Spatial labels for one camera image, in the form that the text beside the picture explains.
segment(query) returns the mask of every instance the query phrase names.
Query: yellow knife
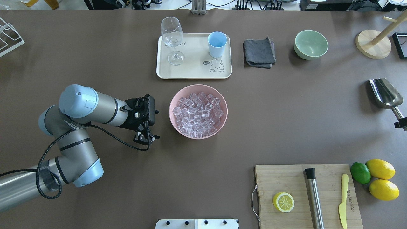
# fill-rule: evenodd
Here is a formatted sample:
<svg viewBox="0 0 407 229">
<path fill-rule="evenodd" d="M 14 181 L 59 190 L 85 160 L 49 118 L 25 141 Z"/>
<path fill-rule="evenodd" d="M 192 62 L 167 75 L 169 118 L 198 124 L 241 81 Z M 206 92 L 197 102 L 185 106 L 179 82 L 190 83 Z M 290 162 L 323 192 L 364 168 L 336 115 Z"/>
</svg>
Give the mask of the yellow knife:
<svg viewBox="0 0 407 229">
<path fill-rule="evenodd" d="M 344 229 L 346 226 L 346 195 L 348 194 L 349 176 L 342 175 L 342 203 L 339 204 L 339 218 Z"/>
</svg>

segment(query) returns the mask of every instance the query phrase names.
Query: gray cloth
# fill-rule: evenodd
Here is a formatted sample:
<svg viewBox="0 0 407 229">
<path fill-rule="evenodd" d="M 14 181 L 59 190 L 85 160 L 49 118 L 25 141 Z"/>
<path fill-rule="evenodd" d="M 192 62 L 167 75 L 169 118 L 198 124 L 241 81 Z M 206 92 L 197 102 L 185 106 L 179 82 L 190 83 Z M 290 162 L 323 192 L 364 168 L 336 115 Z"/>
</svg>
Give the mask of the gray cloth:
<svg viewBox="0 0 407 229">
<path fill-rule="evenodd" d="M 256 68 L 271 68 L 276 62 L 274 43 L 267 36 L 264 40 L 248 39 L 243 42 L 246 62 Z"/>
</svg>

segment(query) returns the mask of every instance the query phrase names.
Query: wine glass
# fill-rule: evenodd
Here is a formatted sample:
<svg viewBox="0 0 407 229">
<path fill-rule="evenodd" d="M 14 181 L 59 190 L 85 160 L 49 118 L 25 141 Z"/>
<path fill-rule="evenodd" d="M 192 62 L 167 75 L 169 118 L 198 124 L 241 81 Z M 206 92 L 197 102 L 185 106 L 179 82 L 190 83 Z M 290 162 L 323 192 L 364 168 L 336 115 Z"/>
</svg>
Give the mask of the wine glass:
<svg viewBox="0 0 407 229">
<path fill-rule="evenodd" d="M 184 54 L 176 51 L 175 47 L 182 42 L 182 28 L 179 20 L 175 17 L 164 18 L 161 22 L 161 37 L 164 43 L 171 48 L 174 48 L 168 54 L 168 62 L 172 65 L 180 65 L 184 61 Z"/>
</svg>

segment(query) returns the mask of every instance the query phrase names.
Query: gray table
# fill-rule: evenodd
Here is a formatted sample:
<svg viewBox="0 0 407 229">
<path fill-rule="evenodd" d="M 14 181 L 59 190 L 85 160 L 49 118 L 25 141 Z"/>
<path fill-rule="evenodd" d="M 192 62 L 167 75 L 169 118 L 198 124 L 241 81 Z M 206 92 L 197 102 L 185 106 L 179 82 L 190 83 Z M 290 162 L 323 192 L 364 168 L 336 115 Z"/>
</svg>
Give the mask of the gray table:
<svg viewBox="0 0 407 229">
<path fill-rule="evenodd" d="M 231 39 L 233 74 L 222 80 L 162 80 L 155 73 L 160 22 L 180 19 L 185 33 L 223 31 Z M 382 30 L 383 15 L 358 12 L 236 12 L 204 16 L 179 11 L 2 11 L 26 43 L 0 58 L 0 169 L 35 165 L 53 140 L 38 116 L 56 104 L 67 85 L 81 84 L 119 99 L 151 94 L 156 100 L 148 152 L 121 145 L 89 129 L 105 174 L 83 188 L 63 187 L 56 200 L 37 198 L 0 214 L 1 228 L 154 228 L 166 218 L 238 218 L 256 228 L 250 195 L 257 164 L 391 162 L 397 200 L 375 199 L 355 185 L 363 225 L 404 228 L 407 133 L 393 128 L 390 110 L 375 107 L 365 82 L 387 77 L 407 97 L 407 65 L 393 47 L 381 60 L 354 44 L 365 29 Z M 293 50 L 304 29 L 329 42 L 322 58 L 305 61 Z M 397 31 L 405 32 L 407 23 Z M 249 67 L 243 41 L 272 37 L 277 64 Z M 197 141 L 178 134 L 168 118 L 172 96 L 191 84 L 215 87 L 229 116 L 214 137 Z M 406 105 L 400 110 L 407 113 Z M 131 142 L 133 133 L 105 126 Z M 50 158 L 58 155 L 53 148 Z"/>
</svg>

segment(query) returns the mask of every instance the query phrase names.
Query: light blue joint cap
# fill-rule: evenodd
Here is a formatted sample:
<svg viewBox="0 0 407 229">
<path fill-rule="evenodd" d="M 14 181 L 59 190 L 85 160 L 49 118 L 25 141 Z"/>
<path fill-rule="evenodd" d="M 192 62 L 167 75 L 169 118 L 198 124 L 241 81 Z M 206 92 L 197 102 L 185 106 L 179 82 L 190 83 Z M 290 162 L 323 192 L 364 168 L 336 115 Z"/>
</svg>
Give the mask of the light blue joint cap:
<svg viewBox="0 0 407 229">
<path fill-rule="evenodd" d="M 78 179 L 73 183 L 76 187 L 83 187 L 88 185 L 97 179 L 101 178 L 104 171 L 102 168 L 101 160 L 98 159 L 92 166 L 89 167 Z"/>
<path fill-rule="evenodd" d="M 71 84 L 59 98 L 59 109 L 72 118 L 83 118 L 95 110 L 98 101 L 99 96 L 94 89 Z"/>
<path fill-rule="evenodd" d="M 51 109 L 51 107 L 53 107 L 53 106 L 50 106 L 48 109 L 46 109 L 40 116 L 39 116 L 39 118 L 38 118 L 38 126 L 39 126 L 39 129 L 40 130 L 42 130 L 42 132 L 44 132 L 46 135 L 48 135 L 48 136 L 53 136 L 48 130 L 47 130 L 47 128 L 45 127 L 45 115 L 47 114 L 47 112 Z"/>
</svg>

